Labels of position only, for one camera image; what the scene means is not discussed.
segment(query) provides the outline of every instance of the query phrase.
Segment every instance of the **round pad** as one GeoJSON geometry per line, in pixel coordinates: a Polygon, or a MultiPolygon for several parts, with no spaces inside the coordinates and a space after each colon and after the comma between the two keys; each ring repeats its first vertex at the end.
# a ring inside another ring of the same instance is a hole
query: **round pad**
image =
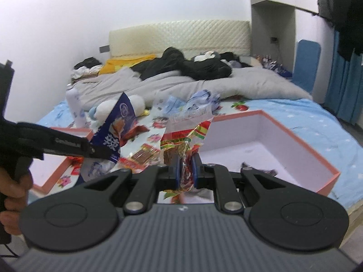
{"type": "Polygon", "coordinates": [[[323,211],[306,202],[292,202],[281,209],[282,217],[292,225],[312,226],[323,218],[323,211]]]}
{"type": "Polygon", "coordinates": [[[118,215],[103,192],[81,189],[61,192],[29,205],[20,228],[29,245],[53,252],[74,252],[105,240],[118,215]]]}
{"type": "Polygon", "coordinates": [[[249,221],[267,242],[295,251],[335,246],[344,237],[349,219],[336,201],[290,187],[268,190],[252,207],[249,221]]]}
{"type": "Polygon", "coordinates": [[[58,204],[45,213],[45,219],[48,223],[56,227],[76,226],[86,218],[87,209],[75,203],[58,204]]]}

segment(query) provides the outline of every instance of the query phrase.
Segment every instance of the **gray comforter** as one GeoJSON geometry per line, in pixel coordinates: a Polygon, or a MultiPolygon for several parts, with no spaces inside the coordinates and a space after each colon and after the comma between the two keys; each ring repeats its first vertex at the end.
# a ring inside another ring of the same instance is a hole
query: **gray comforter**
{"type": "Polygon", "coordinates": [[[220,94],[222,99],[234,95],[249,99],[311,99],[311,95],[303,89],[273,71],[259,67],[234,68],[229,78],[205,81],[180,76],[177,70],[141,81],[137,72],[122,68],[112,74],[79,81],[75,87],[81,93],[87,111],[105,100],[119,98],[123,92],[128,96],[142,96],[146,107],[152,107],[154,100],[167,95],[187,101],[195,92],[203,89],[220,94]]]}

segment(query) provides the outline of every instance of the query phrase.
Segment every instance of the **ribbed gray surface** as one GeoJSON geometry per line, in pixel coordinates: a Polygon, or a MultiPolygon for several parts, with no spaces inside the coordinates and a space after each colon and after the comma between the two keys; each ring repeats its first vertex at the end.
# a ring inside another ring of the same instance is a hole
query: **ribbed gray surface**
{"type": "Polygon", "coordinates": [[[347,272],[354,263],[338,250],[296,255],[259,241],[244,220],[210,205],[157,204],[129,216],[115,234],[87,251],[48,254],[30,250],[18,272],[347,272]]]}

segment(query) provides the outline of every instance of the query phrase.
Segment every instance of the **gray floor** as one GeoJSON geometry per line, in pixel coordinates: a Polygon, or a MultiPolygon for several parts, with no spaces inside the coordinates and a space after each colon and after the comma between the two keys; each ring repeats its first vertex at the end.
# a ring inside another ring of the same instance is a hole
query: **gray floor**
{"type": "MultiPolygon", "coordinates": [[[[363,129],[339,120],[342,127],[363,146],[363,129]]],[[[363,225],[358,227],[352,237],[342,246],[342,250],[356,262],[363,262],[363,225]]]]}

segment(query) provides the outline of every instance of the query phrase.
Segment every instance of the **white plush toy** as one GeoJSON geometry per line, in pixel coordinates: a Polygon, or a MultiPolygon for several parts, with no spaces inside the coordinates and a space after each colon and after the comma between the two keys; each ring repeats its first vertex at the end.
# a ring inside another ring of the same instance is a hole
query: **white plush toy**
{"type": "MultiPolygon", "coordinates": [[[[131,95],[128,98],[130,99],[136,117],[147,115],[147,112],[145,111],[144,98],[139,95],[131,95]]],[[[104,123],[111,110],[114,108],[116,102],[117,99],[110,99],[102,102],[97,107],[92,107],[88,113],[89,117],[92,120],[97,120],[99,123],[104,123]]]]}

